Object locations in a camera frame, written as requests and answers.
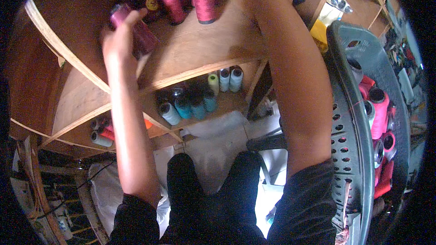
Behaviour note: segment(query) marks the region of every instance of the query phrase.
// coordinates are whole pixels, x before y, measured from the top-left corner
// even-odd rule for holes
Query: basket hole
[[[355,47],[358,44],[360,44],[360,41],[354,40],[354,41],[349,42],[347,47]]]

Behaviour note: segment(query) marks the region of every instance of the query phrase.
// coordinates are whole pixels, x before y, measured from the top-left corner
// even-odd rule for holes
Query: finger
[[[100,30],[100,44],[103,44],[104,41],[106,40],[106,38],[108,38],[109,36],[111,36],[113,34],[113,31],[110,30],[110,28],[108,26],[104,26],[101,30]]]
[[[129,15],[124,20],[124,24],[129,28],[133,27],[136,23],[139,22],[142,18],[144,18],[148,13],[147,8],[142,8],[139,11],[131,11]]]

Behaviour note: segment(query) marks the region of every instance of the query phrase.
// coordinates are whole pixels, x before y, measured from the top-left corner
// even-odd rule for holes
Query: laundry basket
[[[347,244],[363,245],[368,237],[374,198],[374,155],[371,130],[364,110],[362,95],[347,59],[356,60],[363,73],[376,81],[397,106],[393,132],[397,154],[394,157],[393,187],[398,205],[406,187],[410,127],[408,114],[395,73],[379,40],[367,29],[340,21],[327,29],[329,51],[324,60],[333,89],[333,125],[331,136],[335,176],[332,186],[337,204],[334,222],[343,225],[344,188],[351,182],[346,208],[350,239]]]

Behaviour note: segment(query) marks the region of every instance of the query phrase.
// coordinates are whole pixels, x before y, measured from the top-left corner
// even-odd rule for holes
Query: floor
[[[212,194],[217,192],[224,182],[236,155],[239,152],[246,150],[245,144],[247,140],[262,136],[278,128],[279,117],[280,116],[276,114],[256,122],[248,122],[241,113],[232,112],[218,119],[204,121],[187,128],[187,133],[191,133],[198,138],[188,141],[183,145],[179,144],[154,152],[156,169],[161,185],[166,187],[167,162],[176,153],[184,151],[192,158],[198,178],[205,193]],[[285,150],[269,150],[261,152],[261,155],[264,158],[271,177],[277,177],[275,184],[284,185],[286,181],[287,152]],[[90,175],[91,171],[97,171],[99,166],[96,166],[94,169],[91,168]],[[114,179],[117,178],[117,172],[116,177],[113,177],[114,174],[115,173],[112,172],[111,177],[103,174],[93,181],[93,183],[95,183],[94,190],[92,191],[93,196],[95,197],[95,202],[103,202],[103,204],[101,204],[102,208],[98,211],[99,215],[101,214],[100,217],[103,217],[102,223],[108,232],[112,231],[112,213],[114,216],[116,206],[118,206],[121,201],[122,192],[118,192],[118,194],[114,196],[114,192],[111,190],[112,195],[106,197],[105,195],[102,195],[102,192],[99,193],[99,190],[107,188],[108,185],[105,182],[108,182],[108,180],[113,182]],[[263,173],[259,170],[259,190],[255,211],[257,225],[266,237],[270,224],[266,222],[265,217],[281,198],[282,193],[265,190],[262,186],[263,179]],[[100,198],[109,198],[107,201],[112,202],[107,203],[107,201],[101,200]],[[162,235],[168,226],[169,212],[168,209],[165,208],[161,210],[163,210],[163,215],[166,215],[164,218],[158,218]]]

